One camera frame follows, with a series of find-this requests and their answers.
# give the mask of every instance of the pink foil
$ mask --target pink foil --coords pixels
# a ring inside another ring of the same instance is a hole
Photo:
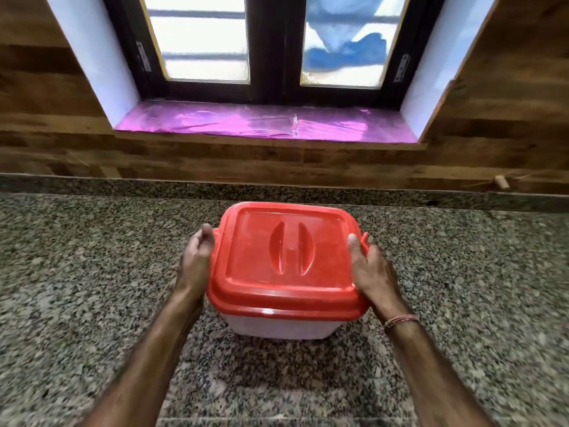
[[[364,108],[139,102],[117,130],[266,139],[415,143],[398,112]]]

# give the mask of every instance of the white plastic container body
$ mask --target white plastic container body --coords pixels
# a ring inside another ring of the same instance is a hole
[[[234,332],[253,337],[283,340],[325,339],[345,322],[291,321],[288,319],[255,318],[252,316],[225,315]]]

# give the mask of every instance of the red plastic lid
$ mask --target red plastic lid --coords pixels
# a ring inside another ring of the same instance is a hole
[[[353,321],[369,304],[352,285],[350,233],[361,234],[341,209],[236,204],[216,229],[208,298],[229,315]]]

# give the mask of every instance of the wooden wall panel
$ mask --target wooden wall panel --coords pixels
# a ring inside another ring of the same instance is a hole
[[[45,0],[0,0],[0,172],[569,193],[569,4],[501,0],[411,145],[113,132]]]

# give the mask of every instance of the hand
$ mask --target hand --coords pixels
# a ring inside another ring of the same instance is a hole
[[[361,251],[359,238],[351,233],[348,236],[348,249],[352,257],[353,283],[372,302],[378,319],[385,323],[396,316],[411,314],[399,291],[393,265],[383,256],[380,248],[371,244],[366,258]]]
[[[211,225],[204,224],[189,239],[186,250],[181,255],[174,294],[186,299],[202,302],[210,281],[210,257],[215,246]]]

